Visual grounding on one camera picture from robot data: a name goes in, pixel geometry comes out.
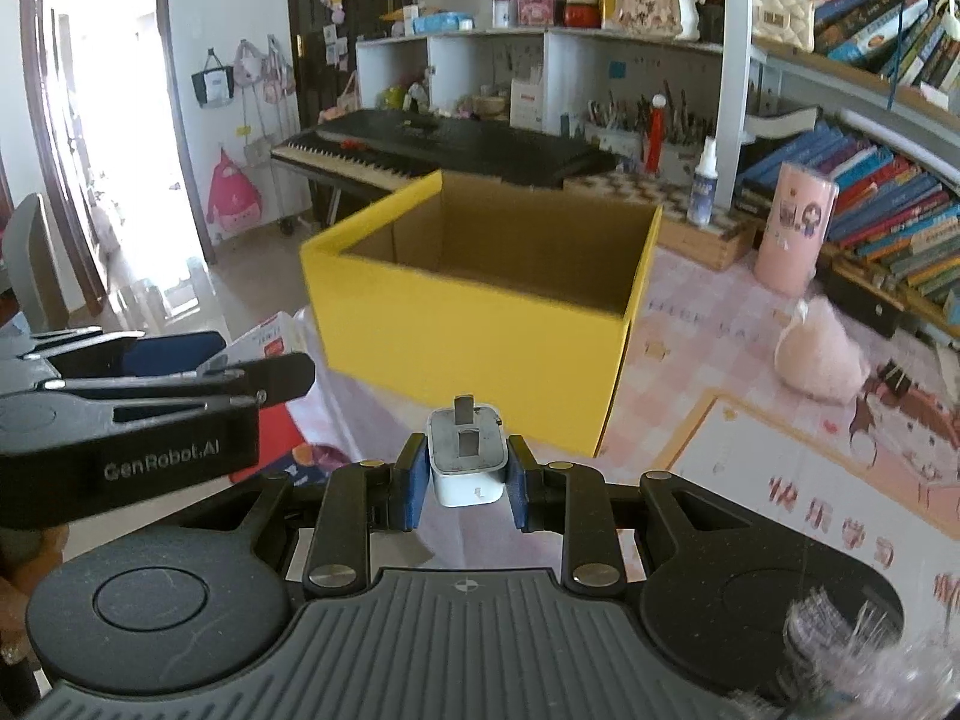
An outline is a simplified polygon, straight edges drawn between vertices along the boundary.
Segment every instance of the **red book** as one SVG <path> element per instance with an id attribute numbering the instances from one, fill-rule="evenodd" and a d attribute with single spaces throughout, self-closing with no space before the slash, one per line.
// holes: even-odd
<path id="1" fill-rule="evenodd" d="M 906 157 L 896 157 L 889 165 L 881 167 L 880 170 L 872 172 L 866 178 L 857 181 L 856 184 L 843 190 L 837 197 L 833 206 L 834 217 L 861 204 L 867 197 L 872 197 L 887 181 L 892 181 L 901 172 L 909 169 L 910 163 Z"/>
<path id="2" fill-rule="evenodd" d="M 928 199 L 925 199 L 923 202 L 917 203 L 911 208 L 908 208 L 906 211 L 895 215 L 894 217 L 885 218 L 885 220 L 878 221 L 876 224 L 871 225 L 863 230 L 858 230 L 852 235 L 848 235 L 843 240 L 837 242 L 837 245 L 841 248 L 850 248 L 855 247 L 858 244 L 870 240 L 875 236 L 883 236 L 886 234 L 887 230 L 893 229 L 898 224 L 903 224 L 906 221 L 912 220 L 912 218 L 917 218 L 919 215 L 926 213 L 931 208 L 935 208 L 940 205 L 945 200 L 949 200 L 949 194 L 946 191 L 938 191 L 937 194 L 933 194 Z"/>

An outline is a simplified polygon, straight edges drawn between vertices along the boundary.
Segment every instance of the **quilted handbag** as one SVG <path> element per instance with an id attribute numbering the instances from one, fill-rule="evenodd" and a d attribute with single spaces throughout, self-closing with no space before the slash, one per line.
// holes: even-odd
<path id="1" fill-rule="evenodd" d="M 754 36 L 813 52 L 813 0 L 753 0 Z"/>

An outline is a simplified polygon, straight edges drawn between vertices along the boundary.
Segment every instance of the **pink cylinder container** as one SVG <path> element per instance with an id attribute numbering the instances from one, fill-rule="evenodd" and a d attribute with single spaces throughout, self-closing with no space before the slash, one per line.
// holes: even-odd
<path id="1" fill-rule="evenodd" d="M 789 298 L 801 298 L 813 279 L 817 256 L 839 188 L 818 172 L 784 164 L 754 266 L 757 281 Z"/>

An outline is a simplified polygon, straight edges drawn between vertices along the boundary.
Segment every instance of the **doorway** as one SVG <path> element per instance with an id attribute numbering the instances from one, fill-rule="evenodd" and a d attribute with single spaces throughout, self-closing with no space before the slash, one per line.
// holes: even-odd
<path id="1" fill-rule="evenodd" d="M 37 151 L 93 314 L 107 293 L 178 281 L 188 260 L 205 255 L 181 170 L 157 1 L 24 0 Z"/>

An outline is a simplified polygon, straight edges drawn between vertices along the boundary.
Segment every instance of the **pink bag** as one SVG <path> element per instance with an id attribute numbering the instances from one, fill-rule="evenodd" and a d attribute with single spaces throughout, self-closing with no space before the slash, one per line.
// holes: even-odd
<path id="1" fill-rule="evenodd" d="M 217 223 L 226 233 L 238 233 L 255 227 L 262 211 L 260 192 L 221 148 L 210 181 L 206 223 Z"/>

